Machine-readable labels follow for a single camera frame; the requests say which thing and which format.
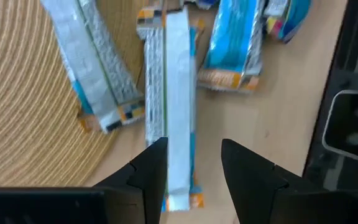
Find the blue and orange granola bar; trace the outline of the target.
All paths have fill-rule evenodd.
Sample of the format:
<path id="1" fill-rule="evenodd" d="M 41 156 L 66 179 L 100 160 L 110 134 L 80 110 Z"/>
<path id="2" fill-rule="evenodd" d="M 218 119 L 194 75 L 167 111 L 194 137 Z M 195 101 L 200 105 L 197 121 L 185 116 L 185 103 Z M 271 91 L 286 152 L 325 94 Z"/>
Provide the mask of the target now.
<path id="1" fill-rule="evenodd" d="M 198 84 L 219 91 L 252 92 L 262 71 L 265 0 L 220 0 Z"/>

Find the round woven yellow placemat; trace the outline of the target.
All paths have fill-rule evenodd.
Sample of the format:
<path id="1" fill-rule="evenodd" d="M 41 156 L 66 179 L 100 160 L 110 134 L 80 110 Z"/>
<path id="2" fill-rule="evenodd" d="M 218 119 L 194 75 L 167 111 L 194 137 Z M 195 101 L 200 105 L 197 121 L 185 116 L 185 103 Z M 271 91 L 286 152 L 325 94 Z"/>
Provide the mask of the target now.
<path id="1" fill-rule="evenodd" d="M 143 123 L 86 132 L 40 0 L 0 0 L 0 187 L 93 185 L 142 150 Z"/>

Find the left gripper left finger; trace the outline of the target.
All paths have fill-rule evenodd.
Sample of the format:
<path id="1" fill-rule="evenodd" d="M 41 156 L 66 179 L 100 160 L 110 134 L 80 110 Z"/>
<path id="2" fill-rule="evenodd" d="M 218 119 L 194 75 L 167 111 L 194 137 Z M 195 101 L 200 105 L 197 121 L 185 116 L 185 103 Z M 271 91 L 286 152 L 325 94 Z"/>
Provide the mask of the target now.
<path id="1" fill-rule="evenodd" d="M 92 187 L 0 187 L 0 224 L 159 224 L 167 142 Z"/>

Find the black aluminium table frame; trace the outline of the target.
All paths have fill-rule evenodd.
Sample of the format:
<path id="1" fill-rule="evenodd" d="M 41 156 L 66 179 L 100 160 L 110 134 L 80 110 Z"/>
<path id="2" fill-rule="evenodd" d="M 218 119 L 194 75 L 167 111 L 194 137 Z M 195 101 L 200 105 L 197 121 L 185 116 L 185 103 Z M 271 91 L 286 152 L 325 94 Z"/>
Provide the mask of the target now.
<path id="1" fill-rule="evenodd" d="M 358 161 L 322 144 L 329 108 L 342 90 L 358 90 L 358 0 L 346 5 L 303 171 L 304 178 L 327 190 L 358 190 Z"/>

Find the blue and white granola bar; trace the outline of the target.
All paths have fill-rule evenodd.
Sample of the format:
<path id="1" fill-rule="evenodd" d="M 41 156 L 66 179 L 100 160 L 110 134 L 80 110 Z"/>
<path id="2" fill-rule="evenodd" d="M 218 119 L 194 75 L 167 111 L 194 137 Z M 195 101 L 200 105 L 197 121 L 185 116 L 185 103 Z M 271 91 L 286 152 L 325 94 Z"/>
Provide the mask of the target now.
<path id="1" fill-rule="evenodd" d="M 144 40 L 145 140 L 166 137 L 167 183 L 162 211 L 188 211 L 203 206 L 195 184 L 196 42 L 204 22 L 190 22 L 186 7 L 167 12 L 146 7 L 137 16 Z"/>
<path id="2" fill-rule="evenodd" d="M 143 118 L 144 96 L 118 54 L 96 0 L 40 2 L 51 17 L 84 125 L 108 133 Z"/>

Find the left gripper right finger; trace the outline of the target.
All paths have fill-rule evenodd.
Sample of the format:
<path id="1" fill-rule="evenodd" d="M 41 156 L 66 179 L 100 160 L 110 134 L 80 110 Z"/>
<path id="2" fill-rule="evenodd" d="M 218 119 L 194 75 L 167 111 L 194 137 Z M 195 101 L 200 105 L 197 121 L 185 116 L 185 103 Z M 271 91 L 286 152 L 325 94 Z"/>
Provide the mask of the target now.
<path id="1" fill-rule="evenodd" d="M 358 190 L 317 187 L 231 139 L 221 160 L 240 224 L 358 224 Z"/>

